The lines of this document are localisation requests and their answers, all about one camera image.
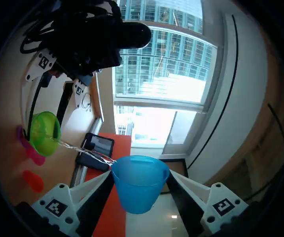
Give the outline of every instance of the cable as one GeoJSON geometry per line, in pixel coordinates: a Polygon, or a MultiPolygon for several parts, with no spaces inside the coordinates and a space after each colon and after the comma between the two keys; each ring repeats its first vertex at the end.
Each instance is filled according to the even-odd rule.
{"type": "MultiPolygon", "coordinates": [[[[277,117],[277,114],[275,113],[273,107],[268,103],[267,104],[269,110],[271,111],[273,117],[275,118],[275,120],[277,121],[277,124],[278,124],[278,127],[279,127],[279,130],[280,130],[280,133],[282,134],[282,138],[284,140],[284,130],[283,130],[283,127],[282,127],[282,124],[279,120],[279,118],[277,117]]],[[[256,191],[255,193],[253,193],[252,195],[248,196],[247,198],[244,199],[244,201],[248,201],[250,199],[252,199],[253,197],[255,197],[256,195],[258,195],[260,192],[262,192],[264,189],[266,189],[272,182],[273,180],[275,179],[276,175],[274,175],[274,177],[272,179],[270,179],[270,181],[268,181],[263,187],[261,187],[258,191],[256,191]]]]}
{"type": "Polygon", "coordinates": [[[235,18],[234,16],[232,15],[232,19],[233,19],[233,24],[234,24],[234,30],[235,30],[235,39],[236,39],[236,53],[235,53],[235,64],[234,64],[234,70],[233,70],[233,77],[232,77],[232,81],[231,81],[231,85],[230,85],[230,89],[229,89],[229,93],[228,93],[228,96],[225,100],[225,103],[224,103],[224,106],[222,108],[222,111],[220,113],[220,116],[212,130],[212,132],[210,133],[207,141],[204,143],[203,147],[201,148],[201,150],[199,151],[199,153],[197,154],[197,156],[193,159],[193,161],[190,163],[190,165],[187,167],[187,169],[189,169],[193,163],[197,160],[197,158],[200,156],[200,154],[203,152],[203,150],[205,149],[205,147],[207,146],[208,142],[210,141],[212,135],[214,134],[215,130],[217,129],[218,125],[219,125],[219,122],[223,116],[223,113],[225,111],[225,108],[227,107],[228,105],[228,102],[229,102],[229,99],[230,99],[230,95],[231,95],[231,92],[232,92],[232,88],[233,88],[233,85],[234,85],[234,81],[235,81],[235,76],[236,76],[236,73],[237,73],[237,66],[238,66],[238,58],[239,58],[239,44],[238,44],[238,30],[237,30],[237,24],[235,22],[235,18]]]}
{"type": "Polygon", "coordinates": [[[85,96],[86,96],[87,94],[89,94],[89,93],[88,93],[88,92],[85,93],[85,95],[84,95],[84,97],[83,97],[83,99],[82,99],[82,101],[81,101],[81,106],[82,106],[83,109],[87,109],[88,106],[89,106],[89,111],[91,112],[91,94],[89,94],[89,96],[90,96],[90,102],[89,102],[86,106],[84,106],[84,104],[83,104],[84,99],[85,99],[85,96]]]}

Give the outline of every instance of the blue plastic cup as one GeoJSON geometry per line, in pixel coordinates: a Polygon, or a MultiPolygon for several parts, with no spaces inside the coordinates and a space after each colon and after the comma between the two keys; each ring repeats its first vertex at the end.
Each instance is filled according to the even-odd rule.
{"type": "Polygon", "coordinates": [[[152,208],[170,173],[164,162],[147,156],[122,157],[111,168],[120,203],[132,214],[152,208]]]}

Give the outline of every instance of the green cup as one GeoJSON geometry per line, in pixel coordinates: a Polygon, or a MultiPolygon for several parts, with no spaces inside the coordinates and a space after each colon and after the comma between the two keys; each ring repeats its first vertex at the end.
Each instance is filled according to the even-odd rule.
{"type": "Polygon", "coordinates": [[[52,155],[59,146],[60,138],[60,123],[53,113],[45,111],[33,115],[29,143],[40,155],[52,155]]]}

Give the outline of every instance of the water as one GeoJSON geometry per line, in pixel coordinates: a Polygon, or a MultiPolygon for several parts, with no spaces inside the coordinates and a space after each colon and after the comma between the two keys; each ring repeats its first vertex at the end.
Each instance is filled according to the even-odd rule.
{"type": "Polygon", "coordinates": [[[96,159],[99,162],[107,164],[109,166],[111,166],[114,162],[116,162],[115,160],[111,159],[110,157],[108,157],[108,156],[106,156],[104,154],[101,154],[101,153],[99,153],[97,151],[87,150],[87,149],[81,148],[81,147],[76,147],[76,146],[73,146],[73,145],[71,145],[71,144],[69,144],[69,143],[67,143],[65,141],[58,140],[58,139],[53,138],[53,137],[49,137],[49,138],[51,140],[57,142],[60,146],[63,146],[63,147],[69,148],[69,149],[74,149],[74,150],[76,150],[78,152],[83,152],[86,155],[89,155],[91,158],[96,159]]]}

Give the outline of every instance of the orange table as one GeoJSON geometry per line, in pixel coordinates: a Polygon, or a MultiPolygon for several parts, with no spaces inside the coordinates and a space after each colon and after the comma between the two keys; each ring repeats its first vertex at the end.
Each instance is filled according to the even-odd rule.
{"type": "MultiPolygon", "coordinates": [[[[117,160],[130,155],[131,136],[99,133],[99,136],[111,138],[115,141],[112,159],[117,160]]],[[[95,169],[87,169],[85,181],[91,180],[103,172],[95,169]]],[[[117,190],[113,186],[109,198],[101,213],[93,237],[125,237],[126,211],[120,205],[117,190]]]]}

